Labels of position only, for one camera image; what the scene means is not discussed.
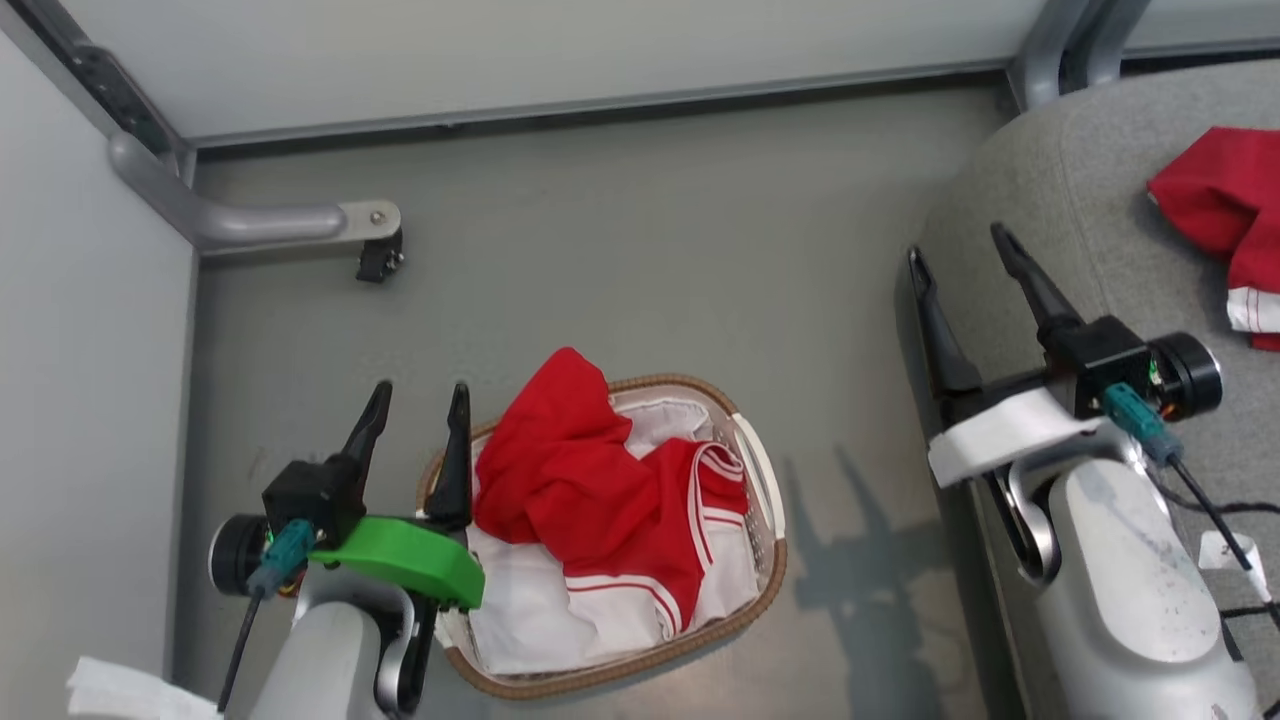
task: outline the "red stripe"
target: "red stripe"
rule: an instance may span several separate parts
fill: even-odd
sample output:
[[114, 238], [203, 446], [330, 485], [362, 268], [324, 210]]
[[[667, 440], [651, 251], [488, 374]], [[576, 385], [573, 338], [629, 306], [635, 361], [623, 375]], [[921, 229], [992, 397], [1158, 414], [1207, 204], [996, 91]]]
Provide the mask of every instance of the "red stripe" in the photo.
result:
[[640, 583], [609, 583], [604, 585], [591, 585], [589, 588], [567, 588], [567, 589], [568, 592], [588, 592], [588, 591], [605, 591], [609, 588], [640, 588], [644, 591], [649, 591], [649, 594], [653, 596], [653, 598], [658, 602], [658, 605], [662, 606], [662, 610], [667, 614], [667, 624], [671, 625], [671, 632], [678, 633], [680, 630], [684, 630], [684, 628], [676, 626], [676, 615], [671, 611], [671, 607], [667, 606], [667, 602], [662, 600], [660, 596], [658, 596], [658, 591], [650, 588], [649, 585], [641, 585]]

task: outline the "gray couch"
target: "gray couch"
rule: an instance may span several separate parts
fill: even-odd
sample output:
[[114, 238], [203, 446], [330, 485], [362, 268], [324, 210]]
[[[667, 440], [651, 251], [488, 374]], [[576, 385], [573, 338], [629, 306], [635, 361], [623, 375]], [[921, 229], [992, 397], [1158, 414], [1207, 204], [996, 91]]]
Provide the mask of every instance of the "gray couch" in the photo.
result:
[[[993, 220], [1018, 234], [1085, 318], [1111, 313], [1148, 338], [1196, 334], [1221, 363], [1226, 393], [1216, 413], [1175, 427], [1188, 465], [1219, 502], [1280, 502], [1280, 354], [1252, 350], [1230, 331], [1226, 268], [1180, 237], [1146, 192], [1146, 181], [1211, 126], [1280, 128], [1280, 61], [1125, 79], [1016, 119], [955, 182], [920, 246], [960, 342], [988, 379], [1041, 363], [1030, 313], [992, 246]], [[1033, 589], [1016, 573], [991, 500], [973, 496], [1024, 701], [1037, 717], [1065, 715]], [[1207, 519], [1174, 512], [1194, 551]], [[1229, 521], [1258, 541], [1272, 588], [1280, 585], [1280, 518]], [[1256, 605], [1240, 574], [1211, 575], [1220, 607]], [[1270, 705], [1280, 697], [1280, 634], [1265, 616], [1230, 628]]]

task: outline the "white tissue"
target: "white tissue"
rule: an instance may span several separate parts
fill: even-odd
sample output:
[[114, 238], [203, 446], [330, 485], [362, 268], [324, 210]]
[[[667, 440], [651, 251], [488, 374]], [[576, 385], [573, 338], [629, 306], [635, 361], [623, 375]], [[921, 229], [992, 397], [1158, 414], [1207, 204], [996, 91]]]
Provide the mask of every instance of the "white tissue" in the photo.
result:
[[128, 720], [218, 720], [212, 702], [156, 678], [155, 675], [81, 657], [67, 680], [72, 697], [69, 715], [97, 715]]

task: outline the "basket handle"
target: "basket handle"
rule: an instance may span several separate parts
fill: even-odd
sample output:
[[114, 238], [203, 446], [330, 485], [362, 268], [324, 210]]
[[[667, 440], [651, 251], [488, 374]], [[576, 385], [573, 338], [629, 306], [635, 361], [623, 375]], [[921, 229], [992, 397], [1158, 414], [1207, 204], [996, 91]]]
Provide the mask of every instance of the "basket handle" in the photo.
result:
[[739, 445], [746, 450], [746, 474], [756, 487], [760, 500], [768, 505], [769, 528], [773, 530], [774, 539], [782, 539], [786, 537], [787, 516], [782, 511], [782, 492], [778, 491], [778, 479], [773, 477], [769, 454], [764, 450], [760, 436], [755, 434], [755, 428], [741, 413], [733, 413], [732, 419], [739, 429], [739, 439], [741, 441]]

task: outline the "red clothing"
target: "red clothing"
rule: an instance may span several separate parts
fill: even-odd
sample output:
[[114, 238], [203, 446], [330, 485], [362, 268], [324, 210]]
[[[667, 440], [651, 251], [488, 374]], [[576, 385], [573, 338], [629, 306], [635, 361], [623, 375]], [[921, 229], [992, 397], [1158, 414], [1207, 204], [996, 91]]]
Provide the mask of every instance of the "red clothing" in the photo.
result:
[[1174, 227], [1230, 264], [1231, 327], [1280, 350], [1280, 131], [1210, 128], [1147, 187]]
[[680, 632], [713, 561], [704, 507], [746, 512], [741, 468], [723, 446], [684, 439], [637, 460], [630, 432], [600, 370], [557, 351], [476, 461], [475, 521], [508, 543], [543, 543], [571, 591], [650, 589]]

